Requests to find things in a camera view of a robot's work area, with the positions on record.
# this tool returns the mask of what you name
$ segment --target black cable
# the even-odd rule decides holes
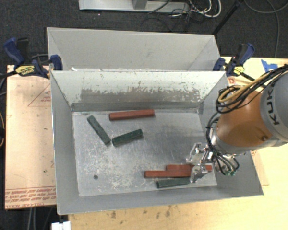
[[[207,144],[208,144],[208,148],[213,152],[213,160],[215,161],[215,163],[218,164],[219,166],[219,170],[221,171],[221,173],[223,175],[234,175],[236,170],[239,168],[239,162],[233,157],[233,160],[236,163],[236,166],[233,165],[233,163],[227,159],[226,157],[224,157],[224,155],[222,154],[221,151],[219,151],[215,145],[212,144],[212,141],[210,139],[210,130],[212,128],[212,124],[213,123],[217,123],[219,120],[219,117],[215,117],[218,113],[214,113],[211,118],[209,119],[207,126],[206,126],[206,140],[207,140]],[[223,162],[223,164],[227,167],[228,171],[225,172],[224,169],[221,166],[221,163]]]
[[[160,6],[159,8],[153,10],[153,11],[150,11],[148,14],[151,14],[151,13],[155,13],[157,11],[159,11],[160,9],[164,8],[165,6],[167,6],[171,1],[173,0],[168,0],[166,3],[164,3],[162,6]]]
[[[271,85],[273,82],[275,82],[282,74],[284,74],[285,72],[288,71],[288,65],[284,65],[282,67],[279,67],[275,70],[270,71],[269,73],[266,74],[266,76],[256,82],[253,86],[245,89],[244,91],[242,91],[242,93],[235,99],[235,100],[231,100],[230,102],[220,102],[217,98],[216,100],[216,110],[218,113],[229,113],[233,110],[236,110],[240,107],[242,107],[242,103],[245,101],[245,99],[249,96],[250,93],[256,91],[259,87],[262,87],[263,89],[265,89],[267,86]],[[219,96],[224,93],[225,91],[228,91],[228,93],[224,96],[225,98],[231,93],[236,91],[237,88],[235,88],[234,86],[230,86],[227,87],[226,89],[222,89],[219,91]]]

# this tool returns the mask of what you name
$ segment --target cardboard sheet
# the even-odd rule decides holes
[[[5,209],[56,204],[50,98],[47,79],[7,78]]]

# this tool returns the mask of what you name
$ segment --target metal plate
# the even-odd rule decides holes
[[[73,113],[78,189],[80,196],[158,190],[144,178],[146,170],[165,170],[168,164],[184,164],[195,142],[204,141],[194,110],[155,110],[155,117],[110,121],[109,112]],[[141,129],[143,138],[114,147],[105,145],[90,127],[93,115],[110,138]],[[193,187],[216,185],[210,173]]]

